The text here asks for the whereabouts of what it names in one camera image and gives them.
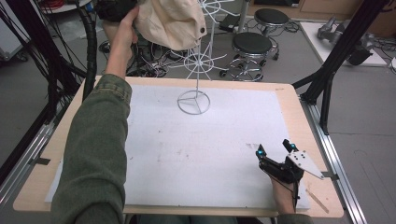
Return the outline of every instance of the gray floor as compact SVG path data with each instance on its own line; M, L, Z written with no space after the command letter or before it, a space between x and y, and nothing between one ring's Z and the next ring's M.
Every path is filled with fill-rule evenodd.
M216 35L214 57L227 54L217 66L225 66L234 56L232 36ZM104 40L103 32L99 32L98 43ZM319 69L320 61L302 32L284 32L276 40L281 44L279 60L268 60L264 82L293 83ZM85 62L86 40L78 38L68 44ZM98 73L105 66L106 59L99 52ZM166 77L184 78L187 74L185 69L173 69ZM211 71L210 76L231 80L220 78L219 70ZM395 86L396 75L386 67L342 66L333 81L329 131L368 223L396 221L396 171L392 169L396 161ZM12 62L0 68L0 92L2 164L45 105L47 84L32 61ZM49 223L48 214L14 211L17 194L18 190L0 211L0 223ZM347 216L315 218L315 222L350 223Z

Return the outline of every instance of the beige cloth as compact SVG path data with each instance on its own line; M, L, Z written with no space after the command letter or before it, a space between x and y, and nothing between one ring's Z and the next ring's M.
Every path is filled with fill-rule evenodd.
M197 0L141 0L134 24L148 41L173 50L192 49L206 35Z

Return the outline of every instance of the stool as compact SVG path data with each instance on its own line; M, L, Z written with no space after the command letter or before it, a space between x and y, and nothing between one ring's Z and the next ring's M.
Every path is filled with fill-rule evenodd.
M229 63L228 70L220 71L220 76L225 77L229 73L233 80L260 81L262 80L262 68L265 66L265 57L271 49L272 43L268 37L256 33L241 33L233 37L233 50L238 54ZM264 57L260 63L253 59ZM250 72L259 72L252 76Z
M254 20L258 24L264 26L264 29L262 30L262 34L268 37L268 34L272 29L283 27L286 23L288 23L289 17L281 11L271 8L262 8L254 13ZM271 51L276 50L276 54L274 55L274 60L277 60L279 56L279 44L272 37L269 38L276 43L276 45L272 48Z

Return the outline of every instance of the stool seat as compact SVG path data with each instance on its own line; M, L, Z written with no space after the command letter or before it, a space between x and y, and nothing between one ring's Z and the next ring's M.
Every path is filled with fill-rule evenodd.
M254 19L261 25L282 26L289 21L289 17L278 10L262 8L254 13Z
M233 49L241 55L261 57L271 47L268 37L256 33L241 33L233 37Z

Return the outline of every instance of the denim sleeve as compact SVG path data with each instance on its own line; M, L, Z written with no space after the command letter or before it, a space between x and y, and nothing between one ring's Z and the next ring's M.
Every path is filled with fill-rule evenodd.
M123 223L131 86L104 75L73 118L51 223Z
M277 216L277 224L313 224L310 216L302 214L287 214Z

